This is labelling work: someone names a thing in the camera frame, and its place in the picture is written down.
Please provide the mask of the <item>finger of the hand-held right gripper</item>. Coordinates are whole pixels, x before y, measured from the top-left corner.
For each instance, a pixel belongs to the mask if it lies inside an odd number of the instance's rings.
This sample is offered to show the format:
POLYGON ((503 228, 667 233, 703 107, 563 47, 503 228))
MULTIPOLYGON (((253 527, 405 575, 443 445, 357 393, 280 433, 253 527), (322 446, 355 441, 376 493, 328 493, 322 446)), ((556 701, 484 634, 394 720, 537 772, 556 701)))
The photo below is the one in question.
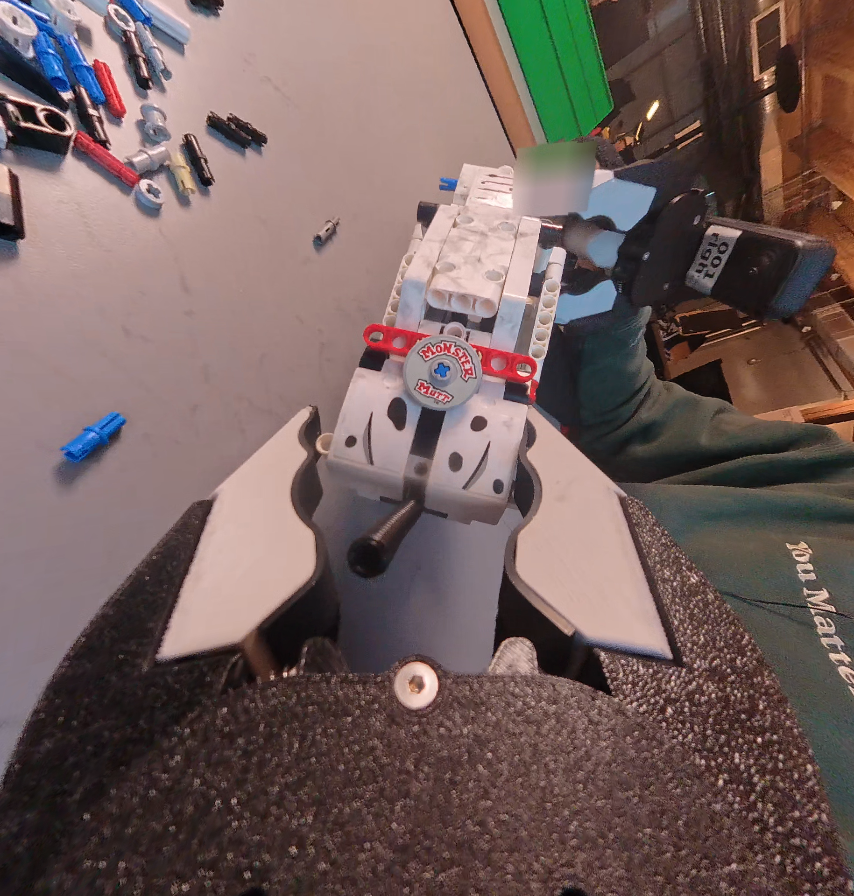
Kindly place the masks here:
POLYGON ((654 187, 614 175, 595 175, 588 198, 588 219, 604 222, 609 230, 628 232, 652 209, 659 209, 679 195, 672 185, 654 187))
POLYGON ((618 287, 607 272, 574 270, 562 282, 558 298, 558 325, 594 318, 612 310, 618 287))

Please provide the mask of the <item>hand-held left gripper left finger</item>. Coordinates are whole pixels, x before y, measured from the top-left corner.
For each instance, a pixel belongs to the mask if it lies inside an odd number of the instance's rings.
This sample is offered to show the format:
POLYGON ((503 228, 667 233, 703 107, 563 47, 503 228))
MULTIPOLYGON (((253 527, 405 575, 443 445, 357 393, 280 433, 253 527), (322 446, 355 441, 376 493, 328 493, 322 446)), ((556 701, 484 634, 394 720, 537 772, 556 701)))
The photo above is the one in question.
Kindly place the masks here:
POLYGON ((318 408, 305 407, 212 493, 212 504, 157 650, 159 662, 241 651, 279 670, 264 628, 325 569, 313 521, 322 491, 318 408))

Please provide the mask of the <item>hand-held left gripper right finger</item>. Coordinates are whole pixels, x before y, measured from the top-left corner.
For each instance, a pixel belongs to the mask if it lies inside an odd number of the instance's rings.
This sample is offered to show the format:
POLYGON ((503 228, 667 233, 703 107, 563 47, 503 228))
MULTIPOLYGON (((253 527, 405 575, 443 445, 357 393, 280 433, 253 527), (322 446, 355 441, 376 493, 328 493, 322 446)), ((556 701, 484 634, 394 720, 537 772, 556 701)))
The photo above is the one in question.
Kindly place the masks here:
POLYGON ((626 494, 544 418, 518 457, 505 573, 557 630, 607 651, 676 658, 625 509, 626 494))

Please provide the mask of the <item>white brick-built truck model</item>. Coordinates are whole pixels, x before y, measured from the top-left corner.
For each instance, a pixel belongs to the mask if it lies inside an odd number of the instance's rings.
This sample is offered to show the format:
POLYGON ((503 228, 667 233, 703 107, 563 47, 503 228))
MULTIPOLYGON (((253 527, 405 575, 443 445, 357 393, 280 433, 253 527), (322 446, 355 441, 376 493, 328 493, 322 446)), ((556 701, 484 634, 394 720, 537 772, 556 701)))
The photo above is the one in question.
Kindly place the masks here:
MULTIPOLYGON (((325 462, 364 496, 392 504, 350 546, 360 577, 381 575, 422 512, 499 522, 510 500, 528 406, 558 323, 567 253, 549 218, 513 208, 513 170, 464 165, 419 203, 382 318, 366 344, 325 462)), ((577 254, 609 272, 627 232, 594 220, 577 254)))

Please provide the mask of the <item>person's right forearm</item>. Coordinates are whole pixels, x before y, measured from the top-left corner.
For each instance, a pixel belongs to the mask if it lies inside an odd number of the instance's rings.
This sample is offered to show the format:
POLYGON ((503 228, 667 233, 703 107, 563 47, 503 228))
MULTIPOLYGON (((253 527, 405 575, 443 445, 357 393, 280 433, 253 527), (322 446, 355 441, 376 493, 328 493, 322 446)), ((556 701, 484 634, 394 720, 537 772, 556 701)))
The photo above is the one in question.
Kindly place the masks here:
POLYGON ((591 459, 618 452, 656 380, 645 343, 649 318, 648 308, 619 297, 610 311, 551 328, 537 405, 591 459))

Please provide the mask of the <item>grey desk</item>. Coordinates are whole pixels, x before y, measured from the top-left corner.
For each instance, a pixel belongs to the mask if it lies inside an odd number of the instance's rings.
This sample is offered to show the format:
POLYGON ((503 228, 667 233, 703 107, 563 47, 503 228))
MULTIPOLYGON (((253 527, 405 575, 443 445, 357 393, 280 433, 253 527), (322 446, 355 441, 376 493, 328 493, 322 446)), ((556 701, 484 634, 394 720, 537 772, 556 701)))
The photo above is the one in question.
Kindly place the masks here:
POLYGON ((111 150, 141 145, 151 98, 214 186, 185 199, 161 172, 153 211, 80 153, 0 155, 27 230, 0 239, 0 779, 62 656, 187 506, 303 406, 331 426, 418 202, 512 158, 451 2, 168 6, 192 33, 157 35, 172 77, 149 95, 82 10, 127 104, 111 150), (68 462, 110 412, 119 434, 68 462))

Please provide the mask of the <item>green storage bin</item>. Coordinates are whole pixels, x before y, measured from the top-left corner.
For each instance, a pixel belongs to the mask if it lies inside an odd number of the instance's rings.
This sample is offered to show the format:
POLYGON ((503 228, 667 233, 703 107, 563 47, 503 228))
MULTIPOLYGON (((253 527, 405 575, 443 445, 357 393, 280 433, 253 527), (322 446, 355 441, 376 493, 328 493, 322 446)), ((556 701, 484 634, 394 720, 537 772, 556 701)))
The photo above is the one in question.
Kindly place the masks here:
POLYGON ((500 1, 547 141, 588 136, 613 107, 588 1, 500 1))

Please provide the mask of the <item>green sweatshirt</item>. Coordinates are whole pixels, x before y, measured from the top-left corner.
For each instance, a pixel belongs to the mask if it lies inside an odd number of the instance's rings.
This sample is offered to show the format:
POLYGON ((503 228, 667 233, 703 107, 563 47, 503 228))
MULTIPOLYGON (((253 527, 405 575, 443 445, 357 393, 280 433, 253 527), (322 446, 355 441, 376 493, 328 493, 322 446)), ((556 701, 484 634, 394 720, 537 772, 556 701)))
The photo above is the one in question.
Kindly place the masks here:
POLYGON ((729 600, 776 671, 854 878, 854 442, 657 381, 617 435, 612 476, 729 600))

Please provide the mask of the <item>wood-edged grey table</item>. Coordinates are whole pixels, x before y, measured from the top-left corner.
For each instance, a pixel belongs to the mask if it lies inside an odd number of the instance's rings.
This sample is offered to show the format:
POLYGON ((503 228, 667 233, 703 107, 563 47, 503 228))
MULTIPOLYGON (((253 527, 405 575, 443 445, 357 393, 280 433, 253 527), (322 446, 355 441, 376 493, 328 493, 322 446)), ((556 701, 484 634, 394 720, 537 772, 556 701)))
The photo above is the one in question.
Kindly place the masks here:
POLYGON ((497 1, 453 1, 474 60, 513 151, 546 138, 497 1))

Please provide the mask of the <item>small blue connector pin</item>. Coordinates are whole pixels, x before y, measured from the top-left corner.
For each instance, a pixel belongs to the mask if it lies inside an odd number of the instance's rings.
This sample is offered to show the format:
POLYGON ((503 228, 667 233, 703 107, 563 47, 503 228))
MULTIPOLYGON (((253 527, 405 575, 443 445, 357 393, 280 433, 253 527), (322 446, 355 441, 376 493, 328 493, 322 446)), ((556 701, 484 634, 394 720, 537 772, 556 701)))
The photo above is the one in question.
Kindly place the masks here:
POLYGON ((61 447, 64 458, 71 463, 84 461, 98 449, 107 446, 126 422, 126 418, 118 412, 108 413, 86 426, 74 439, 61 447))

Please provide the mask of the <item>loose small building parts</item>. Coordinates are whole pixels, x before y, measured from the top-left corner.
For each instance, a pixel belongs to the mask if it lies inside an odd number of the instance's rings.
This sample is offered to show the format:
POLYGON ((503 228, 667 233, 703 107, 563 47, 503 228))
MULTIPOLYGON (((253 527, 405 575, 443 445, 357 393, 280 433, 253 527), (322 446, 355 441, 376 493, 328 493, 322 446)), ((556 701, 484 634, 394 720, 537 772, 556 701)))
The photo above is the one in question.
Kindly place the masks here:
MULTIPOLYGON (((163 2, 81 2, 107 23, 123 47, 134 84, 149 93, 172 77, 155 31, 186 45, 187 22, 163 2)), ((77 31, 83 25, 76 2, 0 2, 0 75, 42 102, 0 92, 0 150, 26 148, 63 158, 79 152, 131 190, 139 204, 162 207, 164 191, 150 177, 167 169, 180 196, 211 187, 214 174, 193 133, 170 145, 161 105, 140 106, 143 146, 120 161, 110 151, 106 116, 124 120, 127 106, 114 73, 101 58, 89 60, 77 31)), ((233 113, 210 111, 205 126, 235 147, 264 148, 265 132, 233 113)), ((0 163, 0 239, 25 237, 17 175, 0 163)))

